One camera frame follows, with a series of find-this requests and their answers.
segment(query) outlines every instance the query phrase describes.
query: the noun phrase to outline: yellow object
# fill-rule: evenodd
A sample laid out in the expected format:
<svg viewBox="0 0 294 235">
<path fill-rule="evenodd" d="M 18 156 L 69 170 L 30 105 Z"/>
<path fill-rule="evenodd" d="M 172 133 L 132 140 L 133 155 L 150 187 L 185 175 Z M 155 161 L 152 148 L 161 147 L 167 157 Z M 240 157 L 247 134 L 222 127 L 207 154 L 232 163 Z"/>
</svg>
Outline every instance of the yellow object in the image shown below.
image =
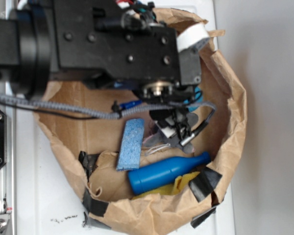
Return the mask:
<svg viewBox="0 0 294 235">
<path fill-rule="evenodd" d="M 161 195 L 176 195 L 183 190 L 183 188 L 197 175 L 199 171 L 195 171 L 189 174 L 185 174 L 183 176 L 176 177 L 174 184 L 164 185 L 162 187 L 156 188 L 154 190 L 144 192 L 140 195 L 133 197 L 132 199 L 142 198 L 148 194 L 159 193 Z"/>
</svg>

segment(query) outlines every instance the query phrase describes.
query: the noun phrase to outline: blue bottle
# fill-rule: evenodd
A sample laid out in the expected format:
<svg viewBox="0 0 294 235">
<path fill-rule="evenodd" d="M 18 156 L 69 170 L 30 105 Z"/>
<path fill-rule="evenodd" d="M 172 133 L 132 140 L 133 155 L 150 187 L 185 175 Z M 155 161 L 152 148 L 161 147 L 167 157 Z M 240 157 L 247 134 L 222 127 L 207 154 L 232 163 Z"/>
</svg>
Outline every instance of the blue bottle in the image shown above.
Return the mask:
<svg viewBox="0 0 294 235">
<path fill-rule="evenodd" d="M 194 167 L 211 162 L 207 152 L 193 158 L 172 157 L 137 170 L 129 171 L 128 178 L 135 195 L 173 183 L 176 177 L 189 173 Z"/>
</svg>

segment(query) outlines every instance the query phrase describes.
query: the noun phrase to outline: white wall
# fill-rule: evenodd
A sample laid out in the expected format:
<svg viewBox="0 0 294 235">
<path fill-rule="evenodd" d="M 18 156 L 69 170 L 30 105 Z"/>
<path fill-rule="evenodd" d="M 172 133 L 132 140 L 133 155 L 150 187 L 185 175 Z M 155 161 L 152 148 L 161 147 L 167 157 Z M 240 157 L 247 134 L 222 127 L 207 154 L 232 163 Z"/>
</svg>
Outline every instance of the white wall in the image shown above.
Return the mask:
<svg viewBox="0 0 294 235">
<path fill-rule="evenodd" d="M 248 95 L 236 233 L 294 234 L 294 0 L 215 0 L 215 12 L 219 47 Z"/>
</svg>

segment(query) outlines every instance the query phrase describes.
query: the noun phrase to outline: blue sponge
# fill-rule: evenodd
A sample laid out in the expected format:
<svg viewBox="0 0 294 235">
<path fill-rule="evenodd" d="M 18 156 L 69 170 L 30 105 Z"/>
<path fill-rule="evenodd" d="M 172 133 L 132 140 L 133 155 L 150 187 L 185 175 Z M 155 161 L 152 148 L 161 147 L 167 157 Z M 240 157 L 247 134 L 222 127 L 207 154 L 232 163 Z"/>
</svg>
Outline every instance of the blue sponge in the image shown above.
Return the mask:
<svg viewBox="0 0 294 235">
<path fill-rule="evenodd" d="M 143 119 L 132 119 L 126 122 L 117 171 L 134 170 L 139 168 L 143 137 Z"/>
</svg>

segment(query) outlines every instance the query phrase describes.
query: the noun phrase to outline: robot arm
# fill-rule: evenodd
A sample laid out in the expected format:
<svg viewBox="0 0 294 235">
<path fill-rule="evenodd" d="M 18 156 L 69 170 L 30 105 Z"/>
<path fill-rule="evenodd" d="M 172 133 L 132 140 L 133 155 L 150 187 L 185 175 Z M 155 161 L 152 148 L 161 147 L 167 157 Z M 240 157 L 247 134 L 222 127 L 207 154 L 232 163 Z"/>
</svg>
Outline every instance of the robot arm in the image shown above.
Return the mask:
<svg viewBox="0 0 294 235">
<path fill-rule="evenodd" d="M 9 81 L 13 93 L 28 100 L 39 99 L 48 81 L 56 80 L 132 90 L 148 104 L 195 102 L 198 50 L 180 51 L 176 31 L 157 22 L 153 7 L 136 1 L 122 9 L 114 0 L 29 0 L 9 20 L 0 20 L 0 81 Z M 175 129 L 181 141 L 192 135 L 185 107 L 165 118 L 160 112 L 152 117 L 161 128 Z"/>
</svg>

